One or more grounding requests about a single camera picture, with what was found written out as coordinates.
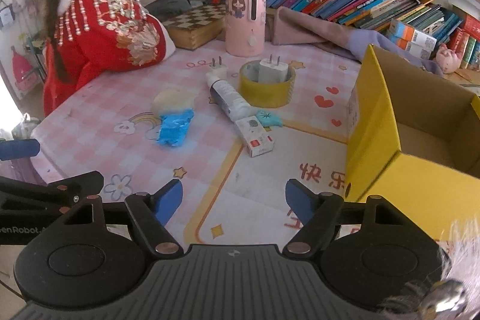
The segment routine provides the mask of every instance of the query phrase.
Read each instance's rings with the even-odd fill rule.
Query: cable
[[[15,294],[17,297],[19,297],[23,300],[23,297],[20,293],[16,292],[14,289],[12,289],[10,286],[8,286],[6,283],[4,283],[2,280],[0,280],[0,285],[2,285],[5,289],[9,290],[11,293]]]

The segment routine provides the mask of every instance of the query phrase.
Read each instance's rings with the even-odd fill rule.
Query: yellow cardboard box
[[[370,46],[349,101],[349,137],[347,201],[384,196],[434,239],[480,214],[474,93]]]

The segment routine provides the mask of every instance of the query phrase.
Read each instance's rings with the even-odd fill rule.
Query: red coat
[[[175,50],[163,25],[141,9],[140,0],[61,0],[58,8],[58,51],[69,80],[57,77],[48,43],[45,115],[103,71],[149,67]]]

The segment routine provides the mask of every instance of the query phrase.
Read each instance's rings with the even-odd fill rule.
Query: pink pig figurine
[[[460,67],[461,61],[462,59],[459,59],[457,54],[448,49],[445,44],[440,45],[434,60],[445,74],[455,72]]]

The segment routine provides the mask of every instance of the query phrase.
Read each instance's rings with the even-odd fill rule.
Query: pink cylinder
[[[229,54],[257,56],[265,44],[266,0],[226,0],[225,44]]]

